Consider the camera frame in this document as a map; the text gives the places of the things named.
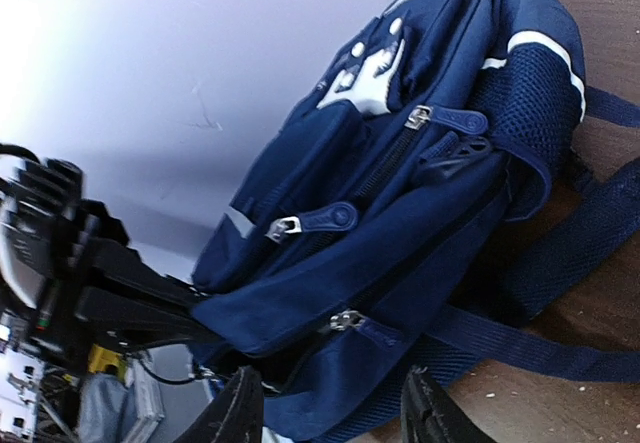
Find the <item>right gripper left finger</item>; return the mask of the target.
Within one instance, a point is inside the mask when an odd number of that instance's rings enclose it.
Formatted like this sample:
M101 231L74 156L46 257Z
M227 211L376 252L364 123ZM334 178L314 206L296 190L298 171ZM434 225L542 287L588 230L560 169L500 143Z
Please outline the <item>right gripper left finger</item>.
M174 442L257 443L262 441L263 423L261 375L243 366Z

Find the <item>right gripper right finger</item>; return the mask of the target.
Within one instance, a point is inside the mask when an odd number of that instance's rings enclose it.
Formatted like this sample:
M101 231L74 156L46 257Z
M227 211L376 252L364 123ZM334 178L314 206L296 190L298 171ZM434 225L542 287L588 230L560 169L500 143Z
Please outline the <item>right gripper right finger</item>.
M426 367L413 366L401 393L404 443L495 443L476 426Z

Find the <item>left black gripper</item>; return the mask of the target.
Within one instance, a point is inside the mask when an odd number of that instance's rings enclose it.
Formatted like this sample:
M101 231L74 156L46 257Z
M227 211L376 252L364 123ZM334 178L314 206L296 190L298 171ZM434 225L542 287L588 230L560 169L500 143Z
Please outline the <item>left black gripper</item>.
M1 181L1 280L23 329L15 347L42 358L85 358L92 346L116 352L219 336L191 310L191 285L162 276L137 252L99 242L109 220L84 199L84 173L60 159L4 145L19 164Z

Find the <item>navy blue student backpack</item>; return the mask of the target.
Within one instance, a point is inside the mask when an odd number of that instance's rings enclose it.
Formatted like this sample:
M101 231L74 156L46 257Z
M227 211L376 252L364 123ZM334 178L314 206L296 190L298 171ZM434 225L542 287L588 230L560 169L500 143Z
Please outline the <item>navy blue student backpack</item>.
M232 200L193 272L218 375L262 377L264 423L345 442L397 417L414 366L448 385L492 359L635 383L635 351L525 325L639 228L639 165L597 183L586 116L637 127L590 87L558 0L394 0L335 55Z

